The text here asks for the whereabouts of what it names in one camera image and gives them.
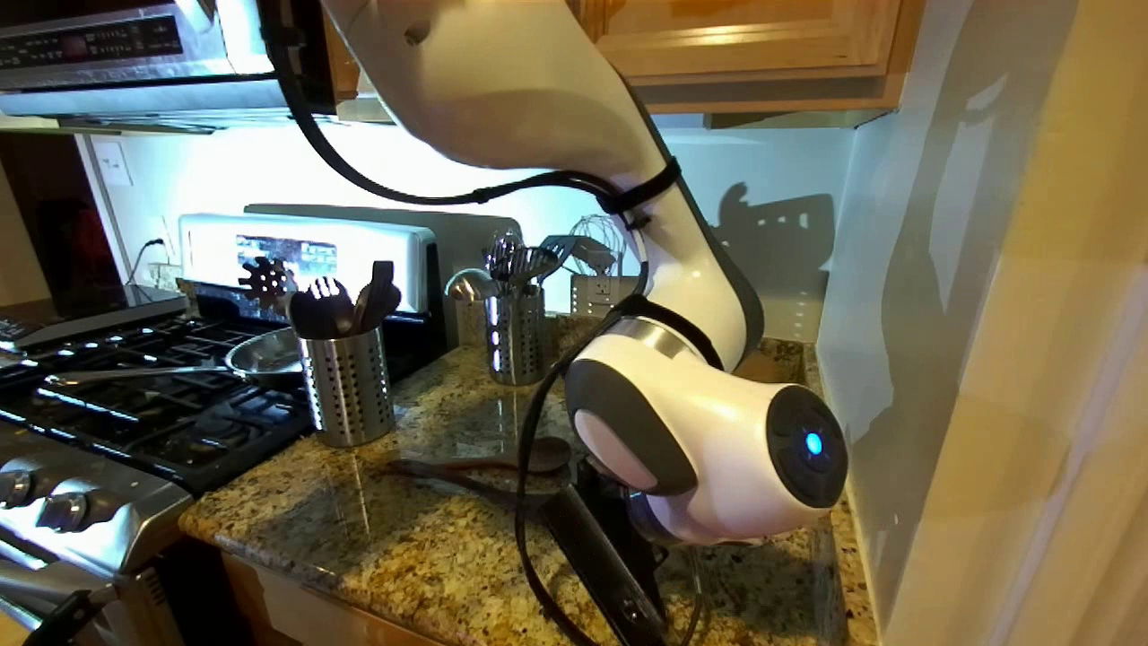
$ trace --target utensil holder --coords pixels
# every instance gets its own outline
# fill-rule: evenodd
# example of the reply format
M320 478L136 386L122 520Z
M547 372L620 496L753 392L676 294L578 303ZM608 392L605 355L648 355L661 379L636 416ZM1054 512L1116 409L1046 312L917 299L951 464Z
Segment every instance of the utensil holder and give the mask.
M493 292L483 299L489 372L502 384L531 384L544 370L544 294Z
M301 338L301 372L324 445L352 450L393 428L379 328L346 338Z

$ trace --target backsplash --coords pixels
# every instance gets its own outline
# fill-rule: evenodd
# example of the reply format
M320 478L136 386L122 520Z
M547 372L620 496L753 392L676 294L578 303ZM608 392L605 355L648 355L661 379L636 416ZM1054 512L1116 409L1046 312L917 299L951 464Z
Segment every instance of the backsplash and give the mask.
M661 134L717 239L758 282L767 338L809 341L839 231L837 203L847 183L849 128L708 128L696 117L664 117ZM444 161L393 125L327 125L327 136L364 175L410 192L460 192L527 172ZM248 203L410 207L343 183L295 125L210 136L89 136L87 148L118 148L126 164L114 175L101 175L101 164L93 164L93 183L114 219L111 243L122 271L143 239L166 237L167 243L167 253L145 253L143 281L178 258L173 243L178 243L175 224L184 212L245 212ZM572 190L523 190L491 203L436 212L509 216L527 243L571 232L572 224L599 216L596 201ZM571 312L564 271L544 282L544 306Z

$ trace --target cabinet door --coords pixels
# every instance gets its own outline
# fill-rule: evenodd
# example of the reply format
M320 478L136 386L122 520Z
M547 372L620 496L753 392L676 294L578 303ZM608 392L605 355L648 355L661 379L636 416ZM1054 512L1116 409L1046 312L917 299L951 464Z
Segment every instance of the cabinet door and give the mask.
M572 12L653 106L818 106L826 96L881 106L913 33L913 0L578 0Z

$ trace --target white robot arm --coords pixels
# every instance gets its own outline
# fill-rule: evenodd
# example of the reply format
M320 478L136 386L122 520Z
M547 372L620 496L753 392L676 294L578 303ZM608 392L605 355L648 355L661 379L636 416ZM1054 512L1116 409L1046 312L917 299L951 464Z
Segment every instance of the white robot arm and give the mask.
M623 78L564 0L324 0L393 117L444 159L572 170L631 190L672 164ZM729 370L761 341L761 303L672 183L637 203L645 310L566 370L593 464L631 489L645 535L758 543L826 512L847 474L833 414L804 386Z

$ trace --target kitchen counter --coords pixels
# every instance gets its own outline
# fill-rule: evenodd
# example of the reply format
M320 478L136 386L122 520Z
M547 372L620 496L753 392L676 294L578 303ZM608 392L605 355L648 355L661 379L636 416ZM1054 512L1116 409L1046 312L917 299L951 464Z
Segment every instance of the kitchen counter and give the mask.
M807 355L798 343L761 343L751 372L786 375L797 367L809 375ZM361 450L301 439L191 506L184 532L416 634L564 642L519 573L504 506L383 474L393 456L513 453L527 397L531 386L491 384L480 350L449 350L393 386L393 434ZM559 395L547 395L539 434L571 434ZM596 642L613 642L541 529L531 532L531 555L559 608ZM672 549L656 580L672 642L691 617L702 617L696 642L876 642L847 501L765 547Z

